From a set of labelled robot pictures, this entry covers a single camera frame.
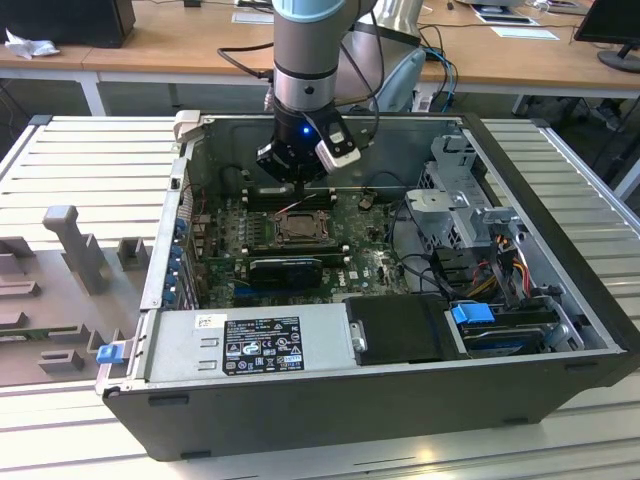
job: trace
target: desk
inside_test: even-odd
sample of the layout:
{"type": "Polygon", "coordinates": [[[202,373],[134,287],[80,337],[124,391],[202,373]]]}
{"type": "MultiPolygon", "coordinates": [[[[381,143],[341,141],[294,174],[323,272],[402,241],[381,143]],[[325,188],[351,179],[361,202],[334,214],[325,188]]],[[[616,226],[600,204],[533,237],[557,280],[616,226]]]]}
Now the desk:
{"type": "MultiPolygon", "coordinates": [[[[421,23],[454,25],[441,27],[447,56],[460,72],[459,92],[518,95],[635,98],[640,75],[619,72],[602,65],[597,48],[588,43],[569,43],[572,28],[582,17],[545,15],[544,25],[560,41],[500,38],[479,24],[466,5],[446,9],[445,0],[427,0],[433,12],[421,23]]],[[[62,55],[26,61],[3,51],[0,77],[74,80],[82,85],[91,113],[104,115],[108,108],[100,97],[100,82],[186,83],[263,85],[221,59],[216,49],[226,45],[255,45],[273,38],[271,25],[232,24],[234,8],[203,4],[185,9],[181,2],[156,5],[134,2],[137,22],[121,49],[63,47],[62,55]]],[[[425,30],[437,44],[432,30],[425,30]]],[[[242,60],[254,68],[271,68],[271,50],[246,53],[242,60]]],[[[429,63],[419,90],[430,94],[442,81],[442,68],[429,63]]]]}

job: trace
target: black monitor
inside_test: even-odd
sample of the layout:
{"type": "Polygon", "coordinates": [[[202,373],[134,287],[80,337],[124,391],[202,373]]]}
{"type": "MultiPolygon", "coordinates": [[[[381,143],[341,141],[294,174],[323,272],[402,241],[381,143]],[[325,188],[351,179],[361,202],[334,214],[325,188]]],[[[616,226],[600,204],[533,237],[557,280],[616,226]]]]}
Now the black monitor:
{"type": "Polygon", "coordinates": [[[611,68],[640,73],[640,58],[629,53],[640,45],[640,0],[596,0],[575,39],[624,45],[617,53],[599,52],[598,58],[611,68]]]}

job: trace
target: floor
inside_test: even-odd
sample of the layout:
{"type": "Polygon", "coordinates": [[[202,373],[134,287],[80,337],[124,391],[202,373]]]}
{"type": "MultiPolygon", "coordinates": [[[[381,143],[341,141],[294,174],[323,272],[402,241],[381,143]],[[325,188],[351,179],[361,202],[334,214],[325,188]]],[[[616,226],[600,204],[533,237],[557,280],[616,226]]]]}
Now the floor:
{"type": "MultiPolygon", "coordinates": [[[[89,114],[82,90],[77,83],[9,80],[3,84],[19,107],[6,94],[2,94],[4,92],[0,92],[0,158],[4,157],[12,145],[12,135],[17,138],[26,125],[27,116],[38,113],[89,114]]],[[[164,84],[111,83],[102,84],[100,88],[113,115],[173,115],[178,109],[188,108],[212,113],[250,113],[262,110],[264,98],[262,87],[178,85],[181,104],[173,106],[169,89],[164,84]]],[[[451,111],[471,111],[483,118],[511,118],[514,101],[513,95],[461,93],[457,95],[451,111]]],[[[599,99],[586,99],[586,102],[595,106],[599,99]]],[[[623,115],[632,104],[632,101],[625,102],[623,115]]],[[[625,131],[609,141],[612,132],[589,115],[586,105],[585,102],[581,102],[571,117],[560,122],[565,101],[536,98],[535,103],[529,108],[528,115],[550,122],[588,164],[592,165],[596,157],[600,156],[595,170],[602,175],[611,159],[631,142],[640,129],[640,108],[629,117],[625,131]],[[607,142],[607,148],[600,153],[607,142]]],[[[629,205],[640,211],[640,192],[636,192],[629,199],[629,205]]]]}

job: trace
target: power supply label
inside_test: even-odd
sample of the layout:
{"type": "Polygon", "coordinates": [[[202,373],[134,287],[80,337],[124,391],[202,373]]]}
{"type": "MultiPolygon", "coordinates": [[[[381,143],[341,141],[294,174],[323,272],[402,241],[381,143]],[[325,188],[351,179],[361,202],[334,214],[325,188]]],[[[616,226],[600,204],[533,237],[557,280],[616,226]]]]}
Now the power supply label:
{"type": "Polygon", "coordinates": [[[299,317],[228,320],[224,324],[227,375],[304,370],[299,317]]]}

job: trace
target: blue cable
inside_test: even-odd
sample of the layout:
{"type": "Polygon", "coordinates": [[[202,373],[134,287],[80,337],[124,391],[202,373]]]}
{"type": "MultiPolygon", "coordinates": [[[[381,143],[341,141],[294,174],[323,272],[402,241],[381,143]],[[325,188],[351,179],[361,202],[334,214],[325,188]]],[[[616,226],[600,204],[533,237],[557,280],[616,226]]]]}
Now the blue cable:
{"type": "Polygon", "coordinates": [[[449,106],[449,100],[451,100],[451,98],[453,97],[453,88],[455,85],[453,70],[451,69],[451,64],[449,63],[449,61],[446,58],[444,58],[441,54],[439,54],[432,48],[425,48],[425,50],[429,52],[431,55],[433,55],[434,57],[436,57],[438,60],[440,60],[442,65],[444,65],[444,67],[447,69],[447,75],[449,75],[449,93],[447,94],[447,100],[444,102],[444,106],[442,107],[442,111],[441,111],[441,113],[444,113],[447,111],[447,108],[449,106]]]}

